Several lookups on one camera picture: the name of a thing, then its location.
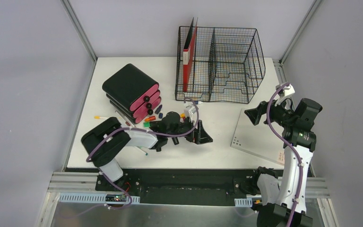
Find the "red notebook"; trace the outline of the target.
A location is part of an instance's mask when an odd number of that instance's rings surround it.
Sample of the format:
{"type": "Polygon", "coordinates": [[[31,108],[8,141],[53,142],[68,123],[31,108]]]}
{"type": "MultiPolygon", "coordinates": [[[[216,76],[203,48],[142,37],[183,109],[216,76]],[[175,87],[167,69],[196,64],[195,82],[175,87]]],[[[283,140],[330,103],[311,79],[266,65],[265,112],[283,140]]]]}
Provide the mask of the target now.
{"type": "Polygon", "coordinates": [[[192,62],[195,52],[195,41],[197,35],[197,24],[194,23],[194,18],[192,18],[186,40],[183,46],[183,92],[188,91],[188,84],[191,74],[192,62]]]}

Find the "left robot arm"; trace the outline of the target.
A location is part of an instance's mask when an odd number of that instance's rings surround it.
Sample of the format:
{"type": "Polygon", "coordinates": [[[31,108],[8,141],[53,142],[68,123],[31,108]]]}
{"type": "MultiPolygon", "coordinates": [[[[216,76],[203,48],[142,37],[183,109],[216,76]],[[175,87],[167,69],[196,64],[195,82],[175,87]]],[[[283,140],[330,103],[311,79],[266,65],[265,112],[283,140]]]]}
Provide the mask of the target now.
{"type": "Polygon", "coordinates": [[[107,176],[107,185],[113,191],[120,191],[125,186],[125,178],[116,156],[124,147],[160,152],[169,139],[178,145],[181,137],[197,145],[213,142],[201,120],[182,119],[180,114],[168,112],[161,120],[151,122],[147,129],[123,127],[116,117],[110,117],[82,136],[81,143],[88,153],[87,162],[107,176]]]}

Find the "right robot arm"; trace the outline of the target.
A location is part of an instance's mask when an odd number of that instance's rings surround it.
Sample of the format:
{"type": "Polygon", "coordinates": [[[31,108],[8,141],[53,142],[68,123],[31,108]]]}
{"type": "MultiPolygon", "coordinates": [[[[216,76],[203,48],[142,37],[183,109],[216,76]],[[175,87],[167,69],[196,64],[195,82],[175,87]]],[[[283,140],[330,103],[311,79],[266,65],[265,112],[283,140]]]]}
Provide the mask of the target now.
{"type": "Polygon", "coordinates": [[[258,167],[247,180],[248,194],[261,194],[262,204],[257,207],[259,227],[311,227],[313,219],[307,216],[305,188],[309,165],[316,147],[316,135],[312,132],[314,120],[323,107],[303,98],[293,111],[276,101],[266,101],[253,109],[245,110],[253,125],[258,125],[262,115],[270,126],[273,122],[283,127],[285,164],[282,182],[272,168],[258,167]]]}

